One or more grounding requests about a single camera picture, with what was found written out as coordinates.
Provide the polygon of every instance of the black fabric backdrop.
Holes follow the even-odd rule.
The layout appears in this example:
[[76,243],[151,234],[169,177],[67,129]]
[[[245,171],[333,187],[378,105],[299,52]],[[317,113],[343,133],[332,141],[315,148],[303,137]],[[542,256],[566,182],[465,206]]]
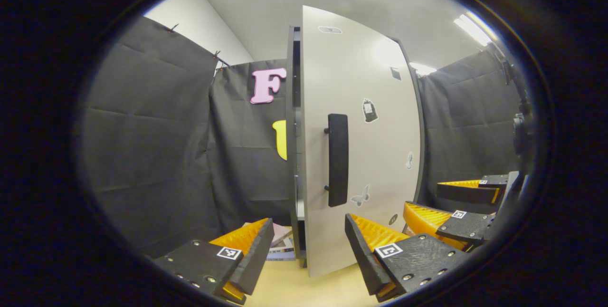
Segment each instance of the black fabric backdrop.
[[270,217],[290,225],[287,161],[276,152],[272,123],[285,119],[285,80],[274,100],[252,104],[257,70],[285,68],[286,60],[234,65],[211,86],[207,152],[222,231]]
[[140,17],[85,99],[87,180],[115,227],[151,257],[221,235],[206,156],[216,64],[193,41]]
[[435,190],[437,182],[478,180],[517,170],[515,85],[505,84],[501,65],[483,51],[418,78],[418,87],[426,128],[426,171],[418,202],[448,211],[494,212],[494,205],[437,198]]

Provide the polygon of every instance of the white wall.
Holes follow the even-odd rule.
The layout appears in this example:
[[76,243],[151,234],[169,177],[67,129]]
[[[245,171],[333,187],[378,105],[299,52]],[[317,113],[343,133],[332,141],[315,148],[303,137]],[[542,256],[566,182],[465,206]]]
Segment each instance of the white wall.
[[236,65],[252,62],[249,52],[207,0],[165,0],[145,13],[145,17],[168,27],[210,52]]

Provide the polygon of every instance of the ceiling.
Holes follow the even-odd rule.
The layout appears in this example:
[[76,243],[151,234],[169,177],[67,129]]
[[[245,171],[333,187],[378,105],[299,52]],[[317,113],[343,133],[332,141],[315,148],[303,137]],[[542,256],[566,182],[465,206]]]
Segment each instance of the ceiling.
[[454,0],[208,0],[254,60],[286,58],[289,25],[302,6],[348,17],[399,38],[410,61],[441,68],[480,49],[455,23],[467,9]]

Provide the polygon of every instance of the fluorescent light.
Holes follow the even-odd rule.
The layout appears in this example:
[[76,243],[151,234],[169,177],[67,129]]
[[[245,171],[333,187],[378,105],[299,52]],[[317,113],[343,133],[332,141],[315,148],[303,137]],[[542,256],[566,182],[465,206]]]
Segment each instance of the fluorescent light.
[[490,36],[494,41],[498,40],[498,37],[496,37],[496,34],[492,31],[492,29],[490,29],[490,27],[484,23],[484,21],[482,21],[482,19],[480,19],[477,15],[475,15],[475,13],[472,13],[471,11],[466,13],[467,16],[471,17],[471,19],[473,19],[473,21],[475,21],[475,23],[477,23],[478,26],[482,27],[482,29],[486,32],[486,34],[488,34],[488,36]]
[[410,62],[410,66],[412,66],[413,69],[416,69],[416,73],[418,73],[419,75],[430,75],[430,73],[437,71],[437,69],[417,64],[415,62]]
[[473,21],[469,19],[469,17],[465,15],[460,15],[458,19],[454,20],[454,23],[458,25],[462,30],[467,32],[471,37],[475,39],[475,41],[479,42],[480,45],[486,46],[492,40],[481,30]]

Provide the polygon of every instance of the white cabinet door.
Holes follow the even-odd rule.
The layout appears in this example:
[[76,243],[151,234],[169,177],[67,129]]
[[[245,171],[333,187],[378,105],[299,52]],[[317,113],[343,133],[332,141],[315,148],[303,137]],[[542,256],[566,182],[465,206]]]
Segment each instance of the white cabinet door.
[[[344,232],[345,214],[402,231],[404,202],[413,200],[418,183],[420,124],[397,42],[308,6],[303,19],[304,231],[308,274],[317,277],[356,262]],[[348,117],[348,196],[336,207],[328,206],[324,189],[328,114]]]

